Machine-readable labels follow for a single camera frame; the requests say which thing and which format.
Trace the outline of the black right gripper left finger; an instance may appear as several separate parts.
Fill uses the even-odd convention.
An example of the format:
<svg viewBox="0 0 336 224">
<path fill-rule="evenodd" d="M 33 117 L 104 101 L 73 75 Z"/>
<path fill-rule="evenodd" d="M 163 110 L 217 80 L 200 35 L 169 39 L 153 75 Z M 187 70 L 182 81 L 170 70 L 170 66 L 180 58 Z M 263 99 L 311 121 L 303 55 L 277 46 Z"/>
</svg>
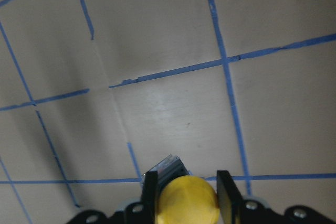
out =
<svg viewBox="0 0 336 224">
<path fill-rule="evenodd" d="M 155 208 L 158 194 L 158 173 L 156 171 L 146 172 L 143 182 L 141 203 L 144 223 L 155 223 Z"/>
</svg>

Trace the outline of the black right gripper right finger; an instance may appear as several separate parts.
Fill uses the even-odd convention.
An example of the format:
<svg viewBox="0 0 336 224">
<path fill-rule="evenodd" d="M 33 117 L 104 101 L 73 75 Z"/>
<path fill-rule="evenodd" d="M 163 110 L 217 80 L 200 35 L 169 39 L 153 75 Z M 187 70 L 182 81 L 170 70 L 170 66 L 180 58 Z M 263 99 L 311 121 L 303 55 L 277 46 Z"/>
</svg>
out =
<svg viewBox="0 0 336 224">
<path fill-rule="evenodd" d="M 216 190 L 219 211 L 223 222 L 225 224 L 241 223 L 239 214 L 242 195 L 229 171 L 217 171 Z"/>
</svg>

